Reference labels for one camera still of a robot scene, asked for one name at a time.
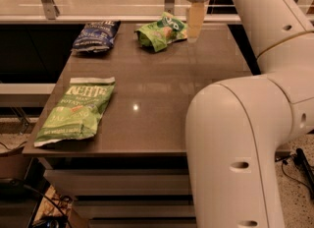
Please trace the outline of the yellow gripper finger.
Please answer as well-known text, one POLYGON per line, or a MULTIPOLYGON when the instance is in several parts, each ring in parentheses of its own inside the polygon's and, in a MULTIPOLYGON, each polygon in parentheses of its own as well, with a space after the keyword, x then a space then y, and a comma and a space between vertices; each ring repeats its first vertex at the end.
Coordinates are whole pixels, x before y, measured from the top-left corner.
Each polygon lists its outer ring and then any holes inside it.
POLYGON ((205 4, 203 2, 192 3, 186 11, 187 41, 194 43, 200 35, 205 18, 205 4))

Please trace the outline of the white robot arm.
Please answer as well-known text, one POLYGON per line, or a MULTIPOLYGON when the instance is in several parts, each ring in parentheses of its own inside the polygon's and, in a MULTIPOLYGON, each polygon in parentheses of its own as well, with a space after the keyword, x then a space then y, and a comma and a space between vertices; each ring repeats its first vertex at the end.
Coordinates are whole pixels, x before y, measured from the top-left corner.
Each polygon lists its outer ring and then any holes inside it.
POLYGON ((314 126, 313 26, 293 0, 233 2, 261 73, 213 83, 188 107, 196 224, 285 228, 275 152, 314 126))

